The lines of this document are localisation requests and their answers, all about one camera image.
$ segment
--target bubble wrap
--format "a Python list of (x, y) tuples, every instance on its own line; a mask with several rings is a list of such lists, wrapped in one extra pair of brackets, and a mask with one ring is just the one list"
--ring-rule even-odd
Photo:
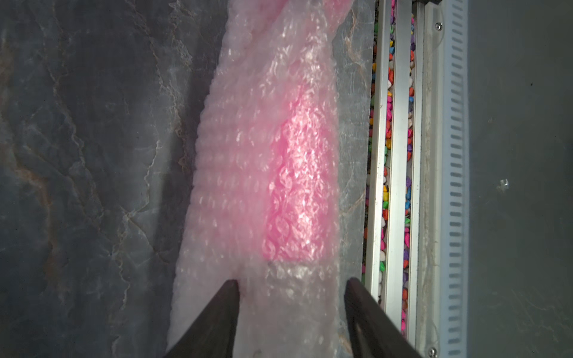
[(332, 357), (338, 117), (331, 41), (352, 0), (230, 0), (201, 113), (168, 346), (229, 278), (234, 357)]

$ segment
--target metal screw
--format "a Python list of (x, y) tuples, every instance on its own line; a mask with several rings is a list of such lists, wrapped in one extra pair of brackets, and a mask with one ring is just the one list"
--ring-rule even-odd
[(430, 347), (430, 349), (428, 349), (428, 356), (430, 358), (436, 358), (438, 356), (438, 350), (435, 349), (434, 347)]

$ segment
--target metal channel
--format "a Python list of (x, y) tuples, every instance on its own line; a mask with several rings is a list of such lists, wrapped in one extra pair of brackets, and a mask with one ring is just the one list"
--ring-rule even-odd
[(468, 0), (448, 0), (444, 13), (442, 157), (442, 357), (465, 357), (468, 327), (469, 137)]
[(412, 197), (411, 197), (411, 225), (410, 225), (410, 277), (408, 280), (408, 322), (407, 339), (415, 347), (416, 338), (416, 307), (418, 298), (418, 238), (419, 238), (419, 203), (420, 203), (420, 170), (422, 154), (422, 74), (423, 74), (423, 53), (424, 53), (424, 8), (425, 5), (416, 3), (414, 5), (414, 16), (416, 20), (416, 58), (414, 66), (414, 140), (412, 155)]
[(390, 197), (386, 235), (386, 285), (383, 294), (386, 315), (401, 329), (412, 1), (397, 0), (395, 15), (394, 115), (388, 173)]
[(442, 356), (441, 331), (441, 241), (442, 158), (444, 104), (444, 30), (442, 5), (428, 3), (424, 9), (423, 106), (419, 232), (418, 293), (415, 347), (422, 356)]
[(384, 181), (384, 141), (386, 138), (386, 84), (388, 83), (388, 52), (390, 48), (391, 0), (380, 0), (378, 7), (378, 57), (374, 88), (374, 123), (372, 126), (372, 157), (370, 165), (370, 204), (368, 206), (368, 237), (366, 243), (366, 289), (378, 302), (380, 272), (380, 238), (382, 236), (382, 203)]

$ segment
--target pink bubble wrap bag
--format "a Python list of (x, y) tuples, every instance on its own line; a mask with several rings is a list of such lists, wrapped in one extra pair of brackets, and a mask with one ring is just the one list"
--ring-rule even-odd
[(332, 39), (351, 0), (230, 0), (195, 146), (168, 346), (225, 280), (234, 357), (332, 357), (338, 116)]

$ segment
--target gray marble countertop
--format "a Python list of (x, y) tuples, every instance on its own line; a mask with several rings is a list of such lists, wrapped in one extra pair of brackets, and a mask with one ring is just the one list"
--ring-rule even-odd
[[(0, 2), (0, 356), (162, 356), (226, 8)], [(356, 0), (334, 41), (341, 282), (362, 263), (373, 27)]]

